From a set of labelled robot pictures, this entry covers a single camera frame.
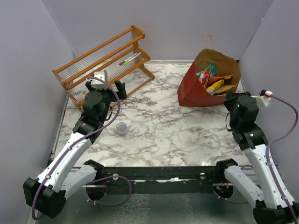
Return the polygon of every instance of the snack package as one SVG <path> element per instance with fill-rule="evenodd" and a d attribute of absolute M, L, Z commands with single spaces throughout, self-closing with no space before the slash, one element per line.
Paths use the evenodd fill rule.
<path fill-rule="evenodd" d="M 208 81 L 207 84 L 209 85 L 209 84 L 212 84 L 212 83 L 214 83 L 214 82 L 216 82 L 218 80 L 221 80 L 221 79 L 230 79 L 232 77 L 233 77 L 233 75 L 211 77 L 211 78 L 209 78 L 209 81 Z"/>
<path fill-rule="evenodd" d="M 207 87 L 206 91 L 212 94 L 216 89 L 219 89 L 224 84 L 224 79 L 215 82 L 213 85 Z"/>
<path fill-rule="evenodd" d="M 208 81 L 210 78 L 217 76 L 217 71 L 215 64 L 212 63 L 206 67 L 203 71 L 197 72 L 196 76 L 198 77 L 200 83 L 204 88 L 208 85 Z"/>
<path fill-rule="evenodd" d="M 232 91 L 235 88 L 235 85 L 223 85 L 220 88 L 216 89 L 212 95 L 220 95 L 228 91 Z"/>

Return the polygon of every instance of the marker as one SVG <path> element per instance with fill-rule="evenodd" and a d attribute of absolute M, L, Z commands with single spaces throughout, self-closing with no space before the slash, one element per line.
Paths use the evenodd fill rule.
<path fill-rule="evenodd" d="M 126 60 L 125 63 L 123 65 L 128 64 L 130 61 L 132 61 L 133 59 L 137 58 L 139 55 L 141 54 L 141 52 L 139 52 L 137 55 L 132 56 L 130 59 Z"/>
<path fill-rule="evenodd" d="M 126 61 L 130 60 L 132 57 L 134 57 L 135 55 L 137 55 L 138 53 L 133 54 L 131 57 L 129 57 L 128 59 L 122 61 L 121 63 L 119 63 L 119 65 L 124 64 Z"/>

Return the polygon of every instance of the gray vein in marble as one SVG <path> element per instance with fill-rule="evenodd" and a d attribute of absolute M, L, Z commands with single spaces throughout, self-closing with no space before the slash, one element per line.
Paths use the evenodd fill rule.
<path fill-rule="evenodd" d="M 179 106 L 177 89 L 189 67 L 190 64 L 148 64 L 156 78 L 121 103 L 116 121 L 101 133 L 76 166 L 89 159 L 104 166 L 209 166 L 228 158 L 240 165 L 248 164 L 225 128 L 227 110 L 223 105 Z M 126 82 L 129 92 L 146 79 L 137 70 L 121 81 Z M 69 100 L 56 155 L 80 114 Z M 127 135 L 119 136 L 114 130 L 119 122 L 130 127 Z"/>

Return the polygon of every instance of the bag handle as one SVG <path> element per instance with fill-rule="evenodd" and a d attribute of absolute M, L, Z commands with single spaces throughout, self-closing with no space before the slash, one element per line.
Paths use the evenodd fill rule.
<path fill-rule="evenodd" d="M 201 47 L 204 48 L 204 36 L 205 36 L 206 34 L 208 34 L 208 35 L 210 36 L 210 38 L 211 38 L 211 43 L 212 43 L 212 49 L 215 50 L 212 35 L 210 35 L 208 32 L 204 32 L 204 34 L 203 34 L 202 37 L 201 37 Z"/>

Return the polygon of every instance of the floor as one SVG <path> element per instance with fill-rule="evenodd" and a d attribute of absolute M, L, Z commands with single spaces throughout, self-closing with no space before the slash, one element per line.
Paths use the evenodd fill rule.
<path fill-rule="evenodd" d="M 121 102 L 116 121 L 104 130 L 75 166 L 93 159 L 104 166 L 210 166 L 233 158 L 249 161 L 226 130 L 227 110 L 214 107 L 181 107 L 177 89 L 191 64 L 152 64 L 146 67 L 155 79 Z M 135 71 L 124 77 L 127 92 L 147 76 Z M 67 142 L 81 112 L 69 101 L 55 156 Z M 115 127 L 125 122 L 129 132 L 120 136 Z"/>

